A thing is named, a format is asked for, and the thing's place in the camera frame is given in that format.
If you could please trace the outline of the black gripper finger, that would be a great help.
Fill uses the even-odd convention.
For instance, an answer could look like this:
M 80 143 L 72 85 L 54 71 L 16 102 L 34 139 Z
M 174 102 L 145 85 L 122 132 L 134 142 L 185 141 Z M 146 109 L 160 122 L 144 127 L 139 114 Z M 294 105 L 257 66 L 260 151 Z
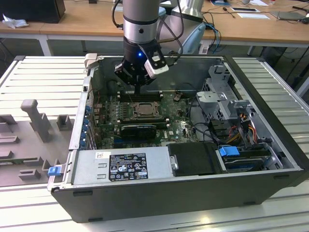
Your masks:
M 138 76 L 138 95 L 140 95 L 140 88 L 144 85 L 149 85 L 154 81 L 154 79 L 148 76 Z
M 136 68 L 131 63 L 120 63 L 115 66 L 114 73 L 127 85 L 134 87 L 134 94 L 138 95 L 138 76 Z

